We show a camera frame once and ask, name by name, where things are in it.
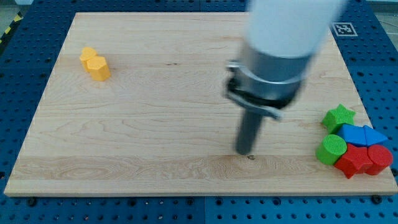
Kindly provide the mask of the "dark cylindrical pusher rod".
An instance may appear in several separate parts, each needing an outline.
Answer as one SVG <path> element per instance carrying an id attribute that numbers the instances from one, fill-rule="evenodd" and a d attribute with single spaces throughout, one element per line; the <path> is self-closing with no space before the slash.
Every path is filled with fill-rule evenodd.
<path id="1" fill-rule="evenodd" d="M 253 150 L 262 120 L 263 115 L 248 110 L 244 111 L 235 143 L 235 150 L 238 154 L 248 155 Z"/>

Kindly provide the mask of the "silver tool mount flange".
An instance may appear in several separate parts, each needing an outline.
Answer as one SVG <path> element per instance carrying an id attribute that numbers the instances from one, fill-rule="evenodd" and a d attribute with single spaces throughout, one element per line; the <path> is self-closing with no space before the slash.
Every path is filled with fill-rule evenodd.
<path id="1" fill-rule="evenodd" d="M 225 97 L 247 112 L 280 120 L 282 108 L 296 97 L 312 54 L 299 57 L 275 56 L 243 43 L 239 57 L 230 60 L 232 76 L 226 82 Z"/>

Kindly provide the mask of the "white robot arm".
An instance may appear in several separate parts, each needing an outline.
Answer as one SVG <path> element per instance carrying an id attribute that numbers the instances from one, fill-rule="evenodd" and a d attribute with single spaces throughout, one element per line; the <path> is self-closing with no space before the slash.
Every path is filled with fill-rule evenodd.
<path id="1" fill-rule="evenodd" d="M 280 120 L 297 96 L 307 67 L 344 0 L 249 1 L 239 56 L 228 62 L 225 95 L 243 108 L 235 150 L 247 155 L 262 120 Z"/>

